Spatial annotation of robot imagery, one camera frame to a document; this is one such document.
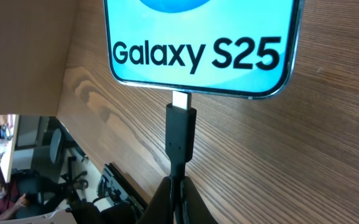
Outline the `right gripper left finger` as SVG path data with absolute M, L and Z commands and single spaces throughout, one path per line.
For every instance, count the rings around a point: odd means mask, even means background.
M 164 177 L 137 224 L 173 224 L 174 211 L 170 201 L 171 178 Z

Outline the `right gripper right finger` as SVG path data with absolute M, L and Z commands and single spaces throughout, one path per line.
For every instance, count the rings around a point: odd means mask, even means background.
M 217 224 L 190 177 L 180 183 L 181 218 L 185 224 Z

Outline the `Galaxy S25 smartphone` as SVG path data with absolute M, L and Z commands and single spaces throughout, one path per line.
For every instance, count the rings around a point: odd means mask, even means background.
M 296 63 L 303 0 L 104 0 L 113 78 L 247 99 L 277 95 Z

